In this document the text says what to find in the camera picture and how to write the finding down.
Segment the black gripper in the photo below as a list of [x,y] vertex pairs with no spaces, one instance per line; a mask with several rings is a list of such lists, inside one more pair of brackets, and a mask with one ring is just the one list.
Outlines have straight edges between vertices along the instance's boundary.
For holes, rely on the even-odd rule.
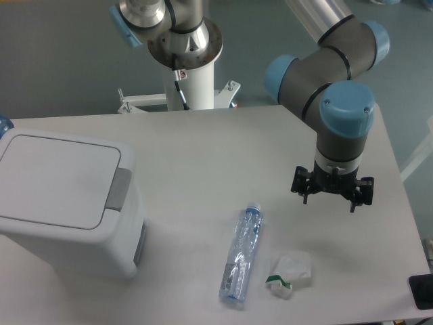
[[334,161],[324,156],[315,156],[313,172],[297,166],[292,182],[291,192],[308,202],[310,194],[325,192],[341,195],[350,200],[350,212],[356,207],[370,206],[373,203],[375,179],[362,177],[357,179],[361,156],[349,161]]

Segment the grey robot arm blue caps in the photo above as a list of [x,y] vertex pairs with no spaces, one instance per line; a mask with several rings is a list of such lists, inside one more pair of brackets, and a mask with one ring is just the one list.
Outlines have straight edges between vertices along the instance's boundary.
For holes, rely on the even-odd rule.
[[[291,190],[370,205],[374,179],[357,172],[376,100],[355,78],[387,56],[388,33],[358,21],[343,1],[289,1],[288,7],[318,45],[305,59],[279,56],[264,77],[268,94],[317,134],[313,170],[297,167]],[[147,45],[161,65],[169,110],[216,108],[213,71],[223,37],[201,1],[117,1],[110,15],[131,47]]]

